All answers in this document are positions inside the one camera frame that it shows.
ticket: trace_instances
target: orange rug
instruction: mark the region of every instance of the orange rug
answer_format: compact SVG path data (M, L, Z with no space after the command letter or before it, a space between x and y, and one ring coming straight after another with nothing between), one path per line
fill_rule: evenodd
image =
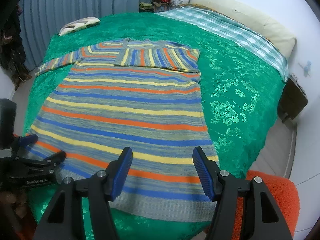
M288 224L291 235L293 237L300 210L300 201L295 185L293 184L293 182L286 178L268 175L260 171L248 171L246 179L251 180L255 176L261 177L264 183L268 186ZM242 211L243 199L238 198L236 220L233 229L232 240L239 240L242 222Z

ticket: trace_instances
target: small pillow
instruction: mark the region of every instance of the small pillow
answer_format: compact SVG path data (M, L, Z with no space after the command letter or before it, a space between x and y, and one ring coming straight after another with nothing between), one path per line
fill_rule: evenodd
M100 23L100 20L96 17L87 17L80 20L76 20L74 22L64 25L61 28L59 35L62 36L67 33L76 32L85 28L89 28L91 26L98 25L99 23Z

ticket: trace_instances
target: folded clothes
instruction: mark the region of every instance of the folded clothes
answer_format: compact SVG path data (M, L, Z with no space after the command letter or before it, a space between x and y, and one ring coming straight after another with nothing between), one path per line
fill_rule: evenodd
M39 141L30 153L45 158L62 149L67 158L61 178L82 179L129 146L131 169L111 207L152 219L211 220L214 203L192 161L196 146L218 161L201 106L198 56L198 50L170 41L124 39L43 64L40 73L74 66L32 124L29 133Z
M173 46L170 45L170 42L167 42L163 48L159 49L123 49L116 58L114 65L149 66L183 72L199 72L197 66L198 49L186 49L185 47L169 49L166 47Z

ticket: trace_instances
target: plaid blanket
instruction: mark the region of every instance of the plaid blanket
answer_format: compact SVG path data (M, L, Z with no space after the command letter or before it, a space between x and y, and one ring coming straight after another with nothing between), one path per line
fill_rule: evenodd
M240 22L215 11L194 7L174 9L158 13L158 15L197 25L201 29L234 41L273 66L279 71L283 80L287 81L288 65L286 58L270 41Z

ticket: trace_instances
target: green floral bedspread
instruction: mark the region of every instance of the green floral bedspread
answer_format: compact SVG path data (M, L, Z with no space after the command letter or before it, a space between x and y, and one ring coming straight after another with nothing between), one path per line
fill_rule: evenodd
M195 25L152 13L112 15L102 18L100 25L95 27L61 37L55 35L44 62L79 47L126 37L170 40L200 49L202 107L220 168L236 177L245 177L277 118L276 107L284 86L278 71L233 41ZM64 79L70 67L44 73L35 79L24 132L28 131L44 100ZM40 219L54 189L55 186L50 186L30 192L36 220ZM117 210L112 212L121 239L190 239L209 223L158 221ZM87 201L84 219L87 238L92 239Z

